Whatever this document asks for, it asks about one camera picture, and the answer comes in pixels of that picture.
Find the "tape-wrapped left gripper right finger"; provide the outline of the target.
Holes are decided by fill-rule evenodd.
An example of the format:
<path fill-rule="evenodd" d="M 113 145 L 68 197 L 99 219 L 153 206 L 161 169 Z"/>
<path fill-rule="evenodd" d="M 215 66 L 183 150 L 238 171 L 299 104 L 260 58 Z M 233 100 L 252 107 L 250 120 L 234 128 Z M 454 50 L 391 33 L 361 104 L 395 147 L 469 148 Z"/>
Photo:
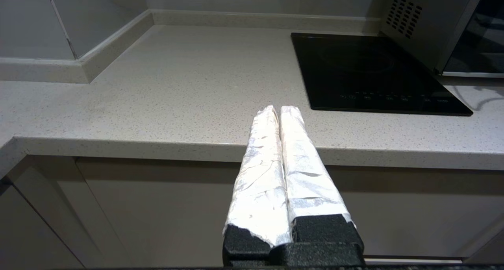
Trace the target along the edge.
<path fill-rule="evenodd" d="M 364 244 L 345 202 L 308 136 L 301 111 L 280 114 L 292 242 L 280 263 L 364 263 Z"/>

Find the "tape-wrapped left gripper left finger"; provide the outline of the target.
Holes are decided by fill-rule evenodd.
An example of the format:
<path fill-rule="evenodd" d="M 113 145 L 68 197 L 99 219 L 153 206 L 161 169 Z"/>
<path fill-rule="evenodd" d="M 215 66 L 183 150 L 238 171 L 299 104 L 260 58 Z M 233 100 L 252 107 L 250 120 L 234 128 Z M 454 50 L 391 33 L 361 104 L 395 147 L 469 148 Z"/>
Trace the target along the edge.
<path fill-rule="evenodd" d="M 223 263 L 267 263 L 292 242 L 280 125 L 275 108 L 254 116 L 222 231 Z"/>

